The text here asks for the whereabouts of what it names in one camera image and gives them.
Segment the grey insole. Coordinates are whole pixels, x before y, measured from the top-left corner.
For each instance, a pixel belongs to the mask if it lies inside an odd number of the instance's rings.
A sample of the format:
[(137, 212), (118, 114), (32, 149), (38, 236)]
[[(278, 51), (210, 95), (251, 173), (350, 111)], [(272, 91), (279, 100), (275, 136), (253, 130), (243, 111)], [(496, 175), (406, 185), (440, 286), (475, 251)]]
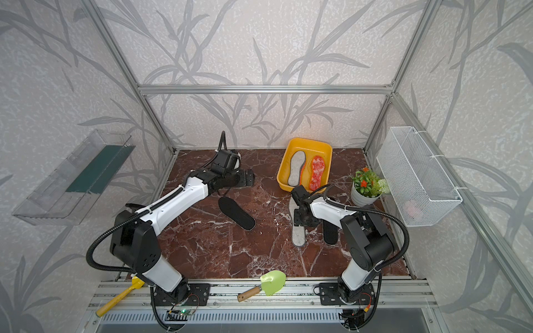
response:
[(304, 151), (297, 151), (293, 154), (290, 160), (290, 175), (287, 179), (287, 184), (291, 187), (296, 187), (301, 184), (302, 171), (306, 163), (306, 155)]
[(291, 239), (292, 239), (292, 243), (295, 246), (302, 247), (305, 245), (305, 228), (303, 226), (296, 225), (295, 211), (297, 209), (298, 209), (298, 205), (295, 203), (293, 198), (290, 198), (289, 210), (290, 210), (291, 226), (292, 226)]

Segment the black insole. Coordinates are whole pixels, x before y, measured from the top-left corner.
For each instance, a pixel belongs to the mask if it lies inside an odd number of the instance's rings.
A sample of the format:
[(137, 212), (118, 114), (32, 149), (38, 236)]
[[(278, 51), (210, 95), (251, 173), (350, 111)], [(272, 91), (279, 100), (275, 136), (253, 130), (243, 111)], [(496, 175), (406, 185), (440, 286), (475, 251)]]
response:
[(330, 222), (323, 222), (323, 240), (328, 245), (334, 246), (338, 242), (338, 227)]
[(222, 213), (236, 222), (238, 226), (247, 231), (254, 229), (256, 225), (255, 219), (245, 212), (235, 200), (223, 196), (218, 200), (218, 204)]

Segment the red insole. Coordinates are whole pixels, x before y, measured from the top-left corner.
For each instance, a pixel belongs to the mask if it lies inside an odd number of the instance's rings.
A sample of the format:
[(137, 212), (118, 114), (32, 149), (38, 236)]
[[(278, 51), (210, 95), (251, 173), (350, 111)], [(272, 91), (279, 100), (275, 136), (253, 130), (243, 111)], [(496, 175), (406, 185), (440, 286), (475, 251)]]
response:
[(316, 191), (321, 187), (323, 172), (325, 171), (326, 163), (320, 155), (315, 155), (311, 162), (311, 178), (309, 182), (309, 189)]

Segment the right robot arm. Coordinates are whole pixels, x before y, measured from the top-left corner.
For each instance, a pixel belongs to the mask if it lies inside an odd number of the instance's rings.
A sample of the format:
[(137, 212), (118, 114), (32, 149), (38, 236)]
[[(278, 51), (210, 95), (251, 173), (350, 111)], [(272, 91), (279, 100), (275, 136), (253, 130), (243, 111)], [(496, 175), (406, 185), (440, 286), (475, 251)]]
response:
[(293, 224), (342, 230), (351, 261), (337, 280), (337, 288), (323, 305), (352, 305), (359, 295), (370, 294), (367, 287), (383, 269), (401, 259), (408, 250), (410, 237), (407, 226), (395, 216), (369, 206), (363, 208), (342, 205), (326, 192), (309, 192), (299, 185), (291, 191), (296, 207), (292, 210)]

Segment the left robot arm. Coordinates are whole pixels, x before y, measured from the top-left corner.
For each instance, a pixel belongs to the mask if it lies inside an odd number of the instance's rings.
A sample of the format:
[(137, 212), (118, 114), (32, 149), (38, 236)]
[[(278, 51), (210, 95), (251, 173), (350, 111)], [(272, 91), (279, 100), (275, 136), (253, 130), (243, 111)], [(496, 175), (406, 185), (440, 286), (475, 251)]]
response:
[[(130, 213), (122, 212), (111, 229), (89, 246), (86, 262), (100, 271), (127, 272), (140, 277), (151, 287), (158, 287), (175, 298), (186, 293), (187, 282), (162, 256), (158, 236), (183, 212), (209, 195), (232, 187), (246, 187), (249, 169), (240, 169), (241, 155), (229, 150), (222, 132), (215, 155), (199, 169), (187, 174), (182, 184), (156, 202)], [(125, 266), (108, 266), (94, 259), (94, 251), (112, 237), (110, 252)]]

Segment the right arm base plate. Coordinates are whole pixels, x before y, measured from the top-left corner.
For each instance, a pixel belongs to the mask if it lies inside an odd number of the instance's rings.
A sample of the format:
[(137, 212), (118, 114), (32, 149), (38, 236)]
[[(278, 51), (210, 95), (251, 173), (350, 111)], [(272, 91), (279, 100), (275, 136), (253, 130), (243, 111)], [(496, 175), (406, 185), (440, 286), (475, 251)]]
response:
[(313, 288), (313, 293), (320, 298), (324, 306), (355, 305), (363, 308), (375, 303), (375, 292), (372, 284), (363, 284), (352, 291), (338, 282), (320, 283)]

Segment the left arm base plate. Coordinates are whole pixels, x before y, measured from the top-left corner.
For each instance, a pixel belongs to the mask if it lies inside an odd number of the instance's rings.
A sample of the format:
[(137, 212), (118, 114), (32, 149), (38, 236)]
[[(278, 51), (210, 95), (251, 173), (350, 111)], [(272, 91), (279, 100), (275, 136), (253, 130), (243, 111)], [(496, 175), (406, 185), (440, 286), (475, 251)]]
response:
[(157, 307), (186, 305), (205, 307), (208, 304), (211, 285), (208, 283), (179, 284), (172, 292), (156, 287), (153, 304)]

